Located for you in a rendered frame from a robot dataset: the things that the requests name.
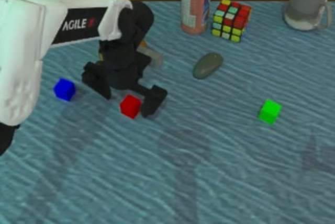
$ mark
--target gray mug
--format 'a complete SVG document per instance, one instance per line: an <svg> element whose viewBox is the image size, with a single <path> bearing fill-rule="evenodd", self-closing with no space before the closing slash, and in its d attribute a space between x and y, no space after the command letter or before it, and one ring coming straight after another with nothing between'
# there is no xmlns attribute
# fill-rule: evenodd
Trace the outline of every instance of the gray mug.
<svg viewBox="0 0 335 224"><path fill-rule="evenodd" d="M332 23L331 7L328 0L289 0L284 19L294 29L312 30L326 29ZM321 19L326 11L327 23L321 24Z"/></svg>

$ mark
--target rubik's cube sticker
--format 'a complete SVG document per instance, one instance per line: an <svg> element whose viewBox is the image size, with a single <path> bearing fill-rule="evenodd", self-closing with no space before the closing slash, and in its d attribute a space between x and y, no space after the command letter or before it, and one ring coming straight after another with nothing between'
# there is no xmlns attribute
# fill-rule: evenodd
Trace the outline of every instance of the rubik's cube sticker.
<svg viewBox="0 0 335 224"><path fill-rule="evenodd" d="M221 0L211 27L213 36L240 42L251 14L251 7L230 0Z"/></svg>

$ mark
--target cylindrical container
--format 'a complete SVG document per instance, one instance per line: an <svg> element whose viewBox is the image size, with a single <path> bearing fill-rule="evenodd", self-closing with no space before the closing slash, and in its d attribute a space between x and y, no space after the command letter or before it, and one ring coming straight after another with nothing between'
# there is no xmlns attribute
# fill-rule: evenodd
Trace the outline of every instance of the cylindrical container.
<svg viewBox="0 0 335 224"><path fill-rule="evenodd" d="M200 34L207 29L210 0L182 0L181 28L186 33Z"/></svg>

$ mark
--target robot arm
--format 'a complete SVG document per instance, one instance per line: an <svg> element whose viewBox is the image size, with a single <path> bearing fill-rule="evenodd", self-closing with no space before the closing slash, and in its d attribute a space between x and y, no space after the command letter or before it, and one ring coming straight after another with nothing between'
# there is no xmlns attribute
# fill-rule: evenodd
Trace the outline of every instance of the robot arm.
<svg viewBox="0 0 335 224"><path fill-rule="evenodd" d="M0 122L16 126L32 113L49 48L121 38L124 8L129 0L0 0Z"/></svg>

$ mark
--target computer mouse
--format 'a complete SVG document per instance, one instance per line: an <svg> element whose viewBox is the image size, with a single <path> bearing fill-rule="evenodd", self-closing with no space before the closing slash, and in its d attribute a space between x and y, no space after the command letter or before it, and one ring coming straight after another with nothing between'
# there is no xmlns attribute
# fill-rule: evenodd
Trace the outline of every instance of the computer mouse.
<svg viewBox="0 0 335 224"><path fill-rule="evenodd" d="M205 79L213 74L224 62L224 58L217 53L208 53L202 56L194 65L193 77Z"/></svg>

